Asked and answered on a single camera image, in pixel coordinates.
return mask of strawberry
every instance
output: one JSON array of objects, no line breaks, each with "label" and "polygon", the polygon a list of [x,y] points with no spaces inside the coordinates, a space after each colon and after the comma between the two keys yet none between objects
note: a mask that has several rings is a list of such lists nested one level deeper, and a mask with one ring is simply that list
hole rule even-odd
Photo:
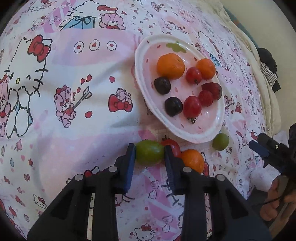
[{"label": "strawberry", "polygon": [[202,89],[211,92],[214,100],[219,100],[222,96],[222,87],[218,83],[205,83],[202,85]]},{"label": "strawberry", "polygon": [[212,93],[207,90],[202,90],[198,95],[198,99],[202,106],[210,106],[214,102]]}]

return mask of metal screw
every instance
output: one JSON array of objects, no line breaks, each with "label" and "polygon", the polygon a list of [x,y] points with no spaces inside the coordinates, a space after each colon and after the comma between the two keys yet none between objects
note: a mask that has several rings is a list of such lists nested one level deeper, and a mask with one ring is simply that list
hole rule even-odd
[{"label": "metal screw", "polygon": [[83,175],[82,174],[77,174],[76,176],[75,176],[75,180],[76,181],[81,181],[83,179]]},{"label": "metal screw", "polygon": [[183,172],[189,173],[192,169],[190,167],[183,167]]},{"label": "metal screw", "polygon": [[111,166],[108,168],[109,172],[116,172],[117,171],[117,167],[116,166]]},{"label": "metal screw", "polygon": [[225,180],[225,176],[222,175],[222,174],[219,174],[219,175],[217,175],[217,179],[218,179],[219,181],[224,181],[224,180]]}]

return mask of pink teddy bear print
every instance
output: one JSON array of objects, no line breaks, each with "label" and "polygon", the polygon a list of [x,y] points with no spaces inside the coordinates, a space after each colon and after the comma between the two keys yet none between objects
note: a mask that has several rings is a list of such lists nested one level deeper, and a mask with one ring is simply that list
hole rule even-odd
[{"label": "pink teddy bear print", "polygon": [[126,28],[123,26],[123,18],[119,16],[117,13],[105,13],[101,14],[101,21],[99,26],[101,28],[108,28],[108,29],[119,29],[125,30]]},{"label": "pink teddy bear print", "polygon": [[11,110],[10,103],[8,102],[8,82],[9,77],[6,73],[3,79],[0,80],[0,137],[5,136],[7,115]]},{"label": "pink teddy bear print", "polygon": [[72,103],[71,88],[66,85],[57,88],[54,102],[57,109],[56,116],[59,117],[59,121],[63,123],[63,126],[68,128],[71,125],[70,120],[73,120],[76,116]]}]

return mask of wall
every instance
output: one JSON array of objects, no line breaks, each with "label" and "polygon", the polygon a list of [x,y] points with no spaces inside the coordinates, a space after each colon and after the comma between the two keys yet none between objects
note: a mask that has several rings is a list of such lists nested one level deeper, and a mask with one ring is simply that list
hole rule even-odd
[{"label": "wall", "polygon": [[221,0],[277,63],[282,130],[296,122],[296,32],[272,0]]}]

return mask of striped cloth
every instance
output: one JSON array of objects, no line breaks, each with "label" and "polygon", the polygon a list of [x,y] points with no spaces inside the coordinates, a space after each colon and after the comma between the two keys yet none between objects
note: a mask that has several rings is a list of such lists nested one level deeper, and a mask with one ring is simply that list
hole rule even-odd
[{"label": "striped cloth", "polygon": [[269,85],[273,87],[274,83],[277,81],[278,76],[276,73],[273,73],[268,66],[261,62],[261,72],[263,73],[264,77],[267,79]]}]

